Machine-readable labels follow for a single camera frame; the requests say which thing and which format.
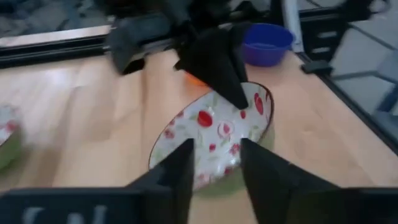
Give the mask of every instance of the wooden surface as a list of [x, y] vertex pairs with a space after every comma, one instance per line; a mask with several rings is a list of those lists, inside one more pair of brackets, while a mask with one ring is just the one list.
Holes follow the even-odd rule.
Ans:
[[[21, 108], [24, 152], [0, 189], [122, 186], [147, 170], [164, 126], [206, 87], [175, 72], [173, 51], [120, 77], [107, 57], [0, 70], [0, 103]], [[247, 66], [275, 99], [275, 153], [343, 187], [398, 186], [398, 158], [289, 54], [272, 69]], [[245, 190], [192, 200], [190, 223], [255, 223]]]

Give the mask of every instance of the white bowl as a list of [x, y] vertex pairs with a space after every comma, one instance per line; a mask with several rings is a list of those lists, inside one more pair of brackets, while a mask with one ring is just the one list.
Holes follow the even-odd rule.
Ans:
[[270, 91], [257, 83], [242, 83], [249, 102], [238, 110], [215, 91], [188, 105], [165, 127], [152, 149], [149, 168], [156, 166], [187, 138], [195, 139], [195, 176], [198, 190], [229, 174], [240, 163], [240, 140], [258, 142], [273, 114]]

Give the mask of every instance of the black metal frame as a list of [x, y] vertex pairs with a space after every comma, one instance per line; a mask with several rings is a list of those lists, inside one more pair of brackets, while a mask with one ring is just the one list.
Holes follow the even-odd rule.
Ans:
[[[298, 56], [305, 63], [317, 60], [330, 61], [344, 33], [349, 29], [348, 22], [369, 18], [371, 12], [367, 9], [367, 6], [371, 2], [372, 0], [349, 0], [347, 4], [337, 7], [300, 11], [305, 53], [299, 53]], [[352, 8], [356, 12], [354, 15], [351, 13], [346, 17], [341, 16], [342, 13], [348, 12]], [[280, 12], [282, 12], [280, 0], [273, 0], [271, 13], [261, 19], [275, 24], [283, 24], [283, 17]], [[43, 44], [0, 48], [0, 68], [103, 55], [106, 51], [104, 48], [105, 40], [106, 35], [97, 35]], [[156, 42], [148, 45], [156, 45], [158, 42], [161, 44], [164, 40], [156, 40]], [[314, 71], [314, 73], [398, 155], [398, 141], [391, 134], [377, 125], [375, 120], [341, 91], [330, 77], [322, 72]]]

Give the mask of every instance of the bowl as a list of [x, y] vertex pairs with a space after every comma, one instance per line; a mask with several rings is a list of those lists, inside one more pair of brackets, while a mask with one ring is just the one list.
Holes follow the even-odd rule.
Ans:
[[293, 34], [274, 24], [253, 24], [243, 40], [242, 54], [250, 65], [272, 67], [278, 65], [294, 41]]
[[231, 179], [232, 182], [222, 181], [222, 184], [220, 181], [221, 185], [212, 187], [211, 192], [230, 192], [242, 187], [241, 174], [235, 172], [240, 164], [240, 140], [249, 138], [272, 148], [273, 133], [271, 139], [266, 136], [272, 129], [274, 114], [274, 100], [266, 87], [251, 82], [242, 83], [242, 87], [249, 102], [245, 110], [238, 110], [217, 92], [211, 91], [179, 112], [156, 140], [149, 168], [155, 167], [187, 138], [193, 138], [193, 189], [216, 186], [218, 184], [211, 183], [221, 179]]
[[22, 146], [21, 116], [9, 105], [0, 106], [0, 169], [18, 157]]

